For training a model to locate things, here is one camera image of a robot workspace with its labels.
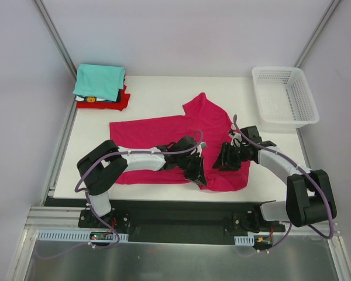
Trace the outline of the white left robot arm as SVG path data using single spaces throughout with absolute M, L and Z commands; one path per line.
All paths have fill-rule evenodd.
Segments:
M 108 191 L 122 174 L 180 169 L 186 181 L 206 186 L 202 154 L 206 147 L 204 141 L 197 141 L 189 135 L 178 142 L 150 149 L 129 149 L 106 140 L 77 163 L 81 179 L 75 192 L 85 193 L 93 223 L 105 228 L 112 221 Z

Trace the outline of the crimson pink t shirt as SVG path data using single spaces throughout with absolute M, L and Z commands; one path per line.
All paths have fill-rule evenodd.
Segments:
M 184 115 L 135 121 L 111 122 L 110 138 L 118 146 L 148 149 L 192 136 L 197 130 L 204 134 L 207 148 L 203 151 L 204 189 L 218 192 L 238 191 L 248 184 L 250 162 L 243 162 L 238 171 L 213 169 L 224 142 L 230 142 L 228 132 L 232 122 L 227 112 L 200 93 L 183 105 Z

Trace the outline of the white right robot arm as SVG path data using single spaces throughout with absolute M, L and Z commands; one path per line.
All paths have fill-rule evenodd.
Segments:
M 213 165 L 220 171 L 238 171 L 245 162 L 265 167 L 286 185 L 284 201 L 260 203 L 252 215 L 252 226 L 265 231 L 273 221 L 290 222 L 295 227 L 308 226 L 329 239 L 334 234 L 336 204 L 326 171 L 302 167 L 286 156 L 272 141 L 263 141 L 256 126 L 233 126 L 230 142 L 222 144 Z

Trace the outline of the white plastic basket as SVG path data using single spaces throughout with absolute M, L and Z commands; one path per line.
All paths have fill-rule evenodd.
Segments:
M 252 79 L 264 130 L 291 132 L 319 122 L 312 91 L 300 68 L 254 67 Z

